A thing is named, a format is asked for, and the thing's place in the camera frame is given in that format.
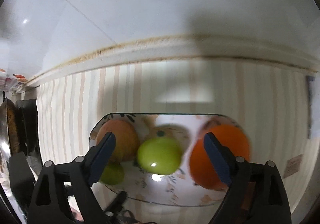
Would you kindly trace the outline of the green apple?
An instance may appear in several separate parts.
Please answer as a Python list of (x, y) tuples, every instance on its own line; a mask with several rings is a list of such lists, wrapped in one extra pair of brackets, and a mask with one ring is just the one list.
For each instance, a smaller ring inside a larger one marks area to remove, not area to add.
[(145, 171), (157, 175), (170, 175), (180, 166), (183, 149), (178, 141), (169, 137), (146, 140), (137, 151), (137, 163)]
[(116, 185), (123, 181), (124, 176), (125, 173), (122, 165), (111, 162), (105, 166), (99, 181), (108, 185)]

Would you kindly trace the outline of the large orange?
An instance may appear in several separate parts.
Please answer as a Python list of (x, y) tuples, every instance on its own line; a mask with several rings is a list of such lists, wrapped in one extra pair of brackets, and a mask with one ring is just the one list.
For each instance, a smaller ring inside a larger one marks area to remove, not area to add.
[(203, 139), (209, 132), (213, 133), (219, 142), (228, 147), (235, 156), (242, 156), (246, 160), (250, 159), (249, 139), (240, 128), (227, 124), (210, 126), (199, 133), (199, 138), (189, 157), (190, 175), (193, 181), (203, 188), (225, 191), (227, 186), (220, 181), (204, 149)]

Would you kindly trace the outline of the brown pear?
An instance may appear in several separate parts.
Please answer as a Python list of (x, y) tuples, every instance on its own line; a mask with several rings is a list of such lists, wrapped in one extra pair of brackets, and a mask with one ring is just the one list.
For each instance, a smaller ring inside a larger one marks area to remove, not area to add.
[(107, 132), (112, 132), (116, 137), (116, 147), (110, 157), (111, 162), (126, 162), (131, 161), (136, 157), (140, 141), (131, 124), (121, 120), (106, 122), (97, 134), (97, 144), (99, 144)]

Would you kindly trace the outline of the small brown coaster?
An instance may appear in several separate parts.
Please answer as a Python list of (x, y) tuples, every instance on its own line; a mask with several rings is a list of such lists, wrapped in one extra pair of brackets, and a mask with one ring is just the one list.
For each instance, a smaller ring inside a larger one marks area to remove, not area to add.
[(283, 178), (287, 178), (300, 170), (303, 154), (293, 157), (287, 161), (286, 168), (284, 170)]

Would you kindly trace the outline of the steel wok with lid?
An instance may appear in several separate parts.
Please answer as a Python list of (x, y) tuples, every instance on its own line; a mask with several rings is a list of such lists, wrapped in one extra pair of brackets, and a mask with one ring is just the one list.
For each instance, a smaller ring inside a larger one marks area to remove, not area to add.
[(16, 123), (17, 109), (13, 101), (5, 96), (2, 91), (3, 103), (1, 104), (1, 154), (9, 163), (10, 157), (21, 151), (20, 138)]

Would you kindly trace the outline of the floral oval plate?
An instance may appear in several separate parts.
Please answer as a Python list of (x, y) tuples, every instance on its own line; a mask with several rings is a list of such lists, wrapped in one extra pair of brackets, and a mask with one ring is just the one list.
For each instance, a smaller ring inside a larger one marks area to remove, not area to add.
[(193, 181), (189, 171), (189, 157), (204, 128), (227, 124), (241, 129), (232, 118), (219, 114), (111, 113), (104, 116), (91, 131), (90, 146), (97, 145), (99, 130), (111, 120), (131, 124), (138, 135), (140, 146), (155, 137), (173, 138), (183, 149), (183, 156), (179, 168), (170, 175), (145, 171), (138, 165), (137, 155), (131, 161), (120, 162), (125, 173), (124, 179), (116, 185), (106, 184), (109, 190), (115, 193), (125, 191), (131, 199), (166, 206), (205, 206), (223, 199), (227, 190), (206, 189)]

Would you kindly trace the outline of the striped cat print mat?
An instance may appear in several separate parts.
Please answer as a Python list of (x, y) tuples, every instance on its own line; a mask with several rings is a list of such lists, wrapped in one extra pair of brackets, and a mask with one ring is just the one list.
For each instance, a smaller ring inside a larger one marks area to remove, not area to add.
[(295, 166), (284, 179), (293, 223), (319, 195), (319, 74), (240, 61), (118, 65), (42, 84), (37, 110), (42, 160), (57, 164), (84, 155), (108, 113), (223, 114), (248, 135), (254, 162)]

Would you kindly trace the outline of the colourful wall stickers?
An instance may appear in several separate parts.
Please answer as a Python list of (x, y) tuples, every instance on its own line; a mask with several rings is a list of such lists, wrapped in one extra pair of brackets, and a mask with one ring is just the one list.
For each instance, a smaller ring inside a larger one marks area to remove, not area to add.
[(0, 90), (7, 92), (15, 92), (19, 89), (28, 79), (24, 75), (10, 74), (5, 69), (0, 68)]

